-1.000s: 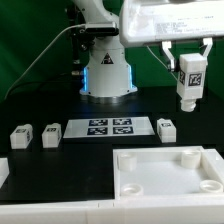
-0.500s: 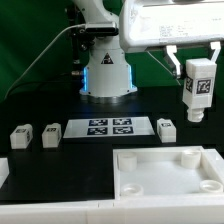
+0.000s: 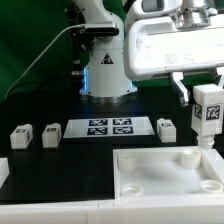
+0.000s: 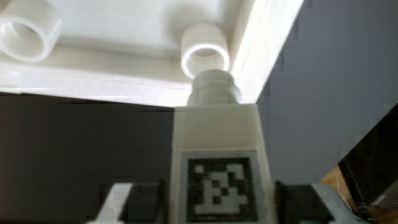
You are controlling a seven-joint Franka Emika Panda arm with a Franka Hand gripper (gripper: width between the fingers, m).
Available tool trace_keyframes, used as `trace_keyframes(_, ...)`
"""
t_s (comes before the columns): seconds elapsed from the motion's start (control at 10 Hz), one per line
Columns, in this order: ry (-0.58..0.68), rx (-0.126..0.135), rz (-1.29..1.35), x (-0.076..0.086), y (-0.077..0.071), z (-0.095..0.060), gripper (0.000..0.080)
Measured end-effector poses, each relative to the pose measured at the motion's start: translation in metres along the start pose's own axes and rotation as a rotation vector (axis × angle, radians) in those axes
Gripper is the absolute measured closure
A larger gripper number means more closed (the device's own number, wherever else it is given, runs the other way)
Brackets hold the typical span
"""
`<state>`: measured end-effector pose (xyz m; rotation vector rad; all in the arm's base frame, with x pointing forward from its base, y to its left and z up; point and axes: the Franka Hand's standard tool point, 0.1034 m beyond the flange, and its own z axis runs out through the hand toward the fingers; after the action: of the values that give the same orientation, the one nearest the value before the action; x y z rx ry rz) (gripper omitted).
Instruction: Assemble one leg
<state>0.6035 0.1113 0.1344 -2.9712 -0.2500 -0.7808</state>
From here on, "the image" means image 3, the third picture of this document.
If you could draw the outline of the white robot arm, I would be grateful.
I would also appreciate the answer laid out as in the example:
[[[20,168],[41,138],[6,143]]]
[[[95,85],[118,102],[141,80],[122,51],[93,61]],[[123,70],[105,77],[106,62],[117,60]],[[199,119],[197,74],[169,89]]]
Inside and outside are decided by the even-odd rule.
[[[103,0],[73,2],[90,49],[80,94],[95,102],[118,102],[137,90],[134,81],[168,77],[187,105],[183,76],[224,66],[224,12],[213,0],[121,0],[125,19]]]

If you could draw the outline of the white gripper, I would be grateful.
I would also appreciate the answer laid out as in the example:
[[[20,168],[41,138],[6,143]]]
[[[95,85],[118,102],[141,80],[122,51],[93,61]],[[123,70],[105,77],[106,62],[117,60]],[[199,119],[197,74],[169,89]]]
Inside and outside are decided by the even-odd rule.
[[[224,14],[213,16],[208,27],[187,30],[178,30],[170,17],[135,22],[124,43],[124,66],[132,81],[170,73],[170,85],[182,107],[189,104],[183,73],[218,67],[218,86],[223,88]]]

